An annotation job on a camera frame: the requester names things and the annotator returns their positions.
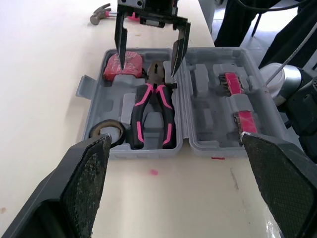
white table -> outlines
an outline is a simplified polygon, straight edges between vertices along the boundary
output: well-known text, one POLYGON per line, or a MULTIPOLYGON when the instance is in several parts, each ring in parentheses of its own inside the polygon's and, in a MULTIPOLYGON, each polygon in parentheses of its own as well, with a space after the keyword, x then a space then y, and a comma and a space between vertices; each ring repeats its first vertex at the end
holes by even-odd
MULTIPOLYGON (((105 51, 115 47, 114 19, 89 23, 104 3, 1 5, 0 236, 81 139, 90 102, 75 91, 82 75, 97 77, 105 51)), ((213 46, 198 0, 181 0, 179 15, 192 23, 190 47, 213 46)), ((177 39, 171 27, 125 26, 127 47, 171 47, 177 39)), ((93 238, 264 238, 267 224, 274 222, 247 158, 197 158, 184 142, 177 158, 109 161, 93 238)))

tape roll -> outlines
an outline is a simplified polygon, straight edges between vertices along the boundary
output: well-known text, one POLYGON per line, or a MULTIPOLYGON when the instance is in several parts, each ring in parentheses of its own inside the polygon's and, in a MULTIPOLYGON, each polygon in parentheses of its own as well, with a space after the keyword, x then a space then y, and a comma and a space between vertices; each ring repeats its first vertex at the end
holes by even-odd
POLYGON ((125 140, 125 135, 126 135, 125 134, 125 127, 121 122, 119 122, 117 120, 113 120, 113 119, 104 120, 104 121, 96 124, 90 130, 89 138, 99 136, 100 130, 103 128, 106 128, 106 127, 115 127, 115 128, 118 128, 120 131, 119 139, 116 142, 112 143, 110 148, 117 146, 117 145, 121 145, 125 140))

pink and black pliers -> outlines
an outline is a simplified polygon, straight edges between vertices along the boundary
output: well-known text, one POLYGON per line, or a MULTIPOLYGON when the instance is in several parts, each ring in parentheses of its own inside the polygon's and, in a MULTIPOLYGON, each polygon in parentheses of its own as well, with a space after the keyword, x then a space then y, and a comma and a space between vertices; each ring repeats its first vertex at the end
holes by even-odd
POLYGON ((148 70, 148 83, 137 88, 136 101, 131 118, 131 146, 133 149, 142 149, 143 136, 143 112, 150 97, 155 92, 158 103, 162 109, 164 120, 163 149, 172 149, 176 146, 176 126, 174 121, 175 110, 172 104, 172 90, 164 84, 164 68, 161 62, 152 63, 148 70))

pliers handle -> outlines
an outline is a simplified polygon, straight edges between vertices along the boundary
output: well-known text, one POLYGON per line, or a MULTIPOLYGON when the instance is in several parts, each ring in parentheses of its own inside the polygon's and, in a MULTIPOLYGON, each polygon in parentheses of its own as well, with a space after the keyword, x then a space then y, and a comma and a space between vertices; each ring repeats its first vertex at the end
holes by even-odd
MULTIPOLYGON (((131 132, 132 132, 132 148, 142 149, 144 146, 143 135, 143 112, 145 106, 154 93, 154 87, 146 83, 137 88, 135 105, 132 111, 131 132)), ((171 91, 165 85, 159 85, 156 88, 158 103, 162 109, 164 120, 164 137, 163 149, 175 148, 176 144, 176 126, 174 121, 175 111, 172 104, 171 91)))

tool case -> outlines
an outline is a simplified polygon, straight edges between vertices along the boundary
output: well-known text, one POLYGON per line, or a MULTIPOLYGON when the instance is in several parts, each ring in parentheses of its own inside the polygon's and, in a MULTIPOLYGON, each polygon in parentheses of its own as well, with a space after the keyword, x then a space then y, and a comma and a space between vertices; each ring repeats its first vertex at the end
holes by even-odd
MULTIPOLYGON (((177 83, 172 102, 175 109, 176 146, 162 149, 163 119, 155 99, 150 99, 143 114, 144 148, 131 149, 127 141, 110 150, 114 158, 173 157, 188 138, 199 156, 246 156, 234 114, 250 111, 258 133, 288 140, 286 127, 264 86, 261 74, 247 50, 242 48, 189 48, 176 75, 170 76, 170 49, 127 49, 139 53, 145 70, 155 60, 165 68, 165 82, 177 83), (244 94, 229 96, 219 76, 234 72, 244 94)), ((117 75, 113 82, 104 80, 108 59, 116 50, 106 52, 98 79, 84 75, 76 96, 91 100, 83 139, 89 138, 93 126, 106 119, 122 122, 129 129, 136 89, 145 79, 133 75, 117 75)))

